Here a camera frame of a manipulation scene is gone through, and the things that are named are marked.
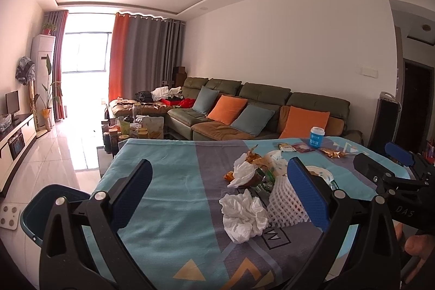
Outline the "person's right hand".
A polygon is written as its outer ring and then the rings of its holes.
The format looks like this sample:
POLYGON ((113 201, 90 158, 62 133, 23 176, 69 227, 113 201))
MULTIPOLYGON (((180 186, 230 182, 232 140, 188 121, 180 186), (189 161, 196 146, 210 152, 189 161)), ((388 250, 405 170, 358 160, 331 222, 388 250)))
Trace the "person's right hand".
POLYGON ((418 257, 418 264, 407 274, 404 283, 409 284, 424 266, 434 249, 434 236, 414 235, 406 239, 404 250, 413 257, 418 257))

